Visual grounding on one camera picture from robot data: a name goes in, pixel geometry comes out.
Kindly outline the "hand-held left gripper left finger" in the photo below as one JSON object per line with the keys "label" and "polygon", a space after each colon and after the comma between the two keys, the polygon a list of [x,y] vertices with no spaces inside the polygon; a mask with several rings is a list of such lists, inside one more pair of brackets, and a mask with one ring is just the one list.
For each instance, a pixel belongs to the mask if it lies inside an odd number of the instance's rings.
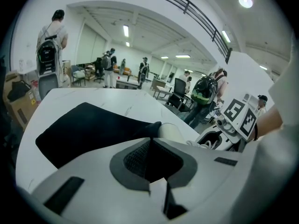
{"label": "hand-held left gripper left finger", "polygon": [[84,153],[48,176],[31,195],[46,204],[69,178],[78,177],[83,183],[62,211],[62,218],[78,224],[166,223],[149,192],[124,187],[110,171],[116,153],[147,141],[149,138],[141,138]]}

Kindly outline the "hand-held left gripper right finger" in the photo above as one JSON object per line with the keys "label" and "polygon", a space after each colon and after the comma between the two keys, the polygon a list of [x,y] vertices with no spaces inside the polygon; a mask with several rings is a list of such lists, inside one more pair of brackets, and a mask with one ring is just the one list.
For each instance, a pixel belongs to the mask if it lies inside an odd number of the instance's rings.
{"label": "hand-held left gripper right finger", "polygon": [[172,141],[144,140],[144,180],[151,201],[146,223],[210,223],[216,209],[199,210],[225,181],[237,154]]}

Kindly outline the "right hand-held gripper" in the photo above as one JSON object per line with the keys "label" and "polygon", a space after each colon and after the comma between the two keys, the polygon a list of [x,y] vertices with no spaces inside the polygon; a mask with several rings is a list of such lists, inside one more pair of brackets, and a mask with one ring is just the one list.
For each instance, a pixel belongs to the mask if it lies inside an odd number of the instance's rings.
{"label": "right hand-held gripper", "polygon": [[256,120],[257,109],[249,102],[234,98],[216,119],[215,124],[219,131],[201,134],[196,143],[205,144],[210,141],[213,150],[228,150],[228,146],[248,140],[254,130]]}

